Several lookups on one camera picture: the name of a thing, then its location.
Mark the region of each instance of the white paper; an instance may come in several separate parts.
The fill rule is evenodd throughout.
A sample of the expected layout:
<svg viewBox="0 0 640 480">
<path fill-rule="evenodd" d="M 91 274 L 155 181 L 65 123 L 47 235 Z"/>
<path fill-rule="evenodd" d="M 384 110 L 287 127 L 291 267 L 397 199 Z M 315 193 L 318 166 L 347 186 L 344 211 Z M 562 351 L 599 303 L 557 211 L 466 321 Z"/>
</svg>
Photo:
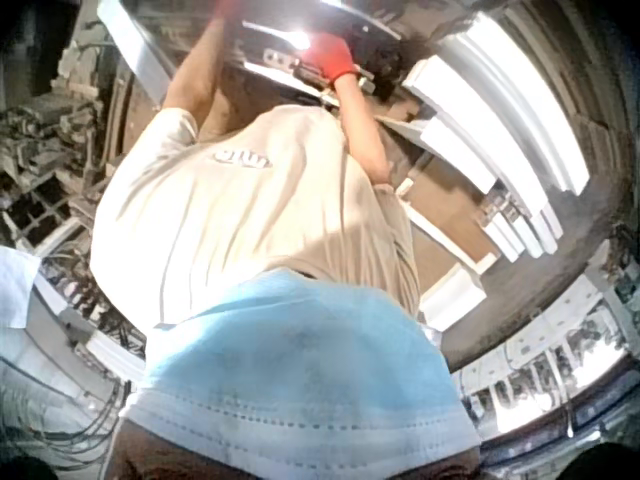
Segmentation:
<svg viewBox="0 0 640 480">
<path fill-rule="evenodd" d="M 41 259 L 0 246 L 0 328 L 25 328 Z"/>
</svg>

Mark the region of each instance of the beige t-shirt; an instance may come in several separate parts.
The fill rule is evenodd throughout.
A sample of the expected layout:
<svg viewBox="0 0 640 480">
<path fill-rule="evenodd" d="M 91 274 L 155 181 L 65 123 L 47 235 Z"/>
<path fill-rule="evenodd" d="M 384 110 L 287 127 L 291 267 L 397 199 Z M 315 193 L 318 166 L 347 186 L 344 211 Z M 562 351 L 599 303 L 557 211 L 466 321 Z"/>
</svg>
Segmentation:
<svg viewBox="0 0 640 480">
<path fill-rule="evenodd" d="M 415 315 L 409 221 L 329 113 L 277 107 L 220 143 L 196 138 L 190 113 L 162 110 L 98 207 L 91 269 L 143 333 L 275 267 L 380 288 Z"/>
</svg>

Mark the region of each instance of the person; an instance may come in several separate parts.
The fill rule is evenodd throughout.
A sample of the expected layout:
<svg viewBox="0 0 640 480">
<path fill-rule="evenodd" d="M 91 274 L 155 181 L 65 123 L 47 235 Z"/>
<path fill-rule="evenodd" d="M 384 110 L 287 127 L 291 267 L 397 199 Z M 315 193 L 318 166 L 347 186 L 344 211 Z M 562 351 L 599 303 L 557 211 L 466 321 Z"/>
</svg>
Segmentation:
<svg viewBox="0 0 640 480">
<path fill-rule="evenodd" d="M 147 336 L 103 478 L 466 478 L 479 437 L 415 314 L 408 219 L 344 40 L 340 124 L 281 106 L 214 144 L 219 2 L 98 207 L 91 268 Z"/>
</svg>

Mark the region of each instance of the shirt logo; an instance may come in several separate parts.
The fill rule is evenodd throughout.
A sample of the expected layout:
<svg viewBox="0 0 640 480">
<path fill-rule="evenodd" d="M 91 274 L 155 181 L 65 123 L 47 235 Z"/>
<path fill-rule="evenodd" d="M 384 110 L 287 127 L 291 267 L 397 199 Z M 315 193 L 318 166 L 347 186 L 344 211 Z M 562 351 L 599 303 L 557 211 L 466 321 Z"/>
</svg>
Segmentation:
<svg viewBox="0 0 640 480">
<path fill-rule="evenodd" d="M 220 150 L 213 155 L 213 158 L 218 163 L 246 168 L 271 168 L 273 166 L 267 157 L 250 150 Z"/>
</svg>

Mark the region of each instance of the work glove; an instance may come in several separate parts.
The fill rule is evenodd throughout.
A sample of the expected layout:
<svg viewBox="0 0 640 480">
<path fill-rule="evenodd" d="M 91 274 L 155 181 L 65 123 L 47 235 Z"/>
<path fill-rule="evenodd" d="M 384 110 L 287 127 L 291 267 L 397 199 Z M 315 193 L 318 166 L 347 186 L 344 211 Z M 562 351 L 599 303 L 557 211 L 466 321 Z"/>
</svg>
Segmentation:
<svg viewBox="0 0 640 480">
<path fill-rule="evenodd" d="M 339 77 L 347 73 L 356 73 L 349 46 L 342 38 L 329 33 L 309 34 L 311 46 L 301 50 L 300 59 L 316 67 L 333 85 Z"/>
</svg>

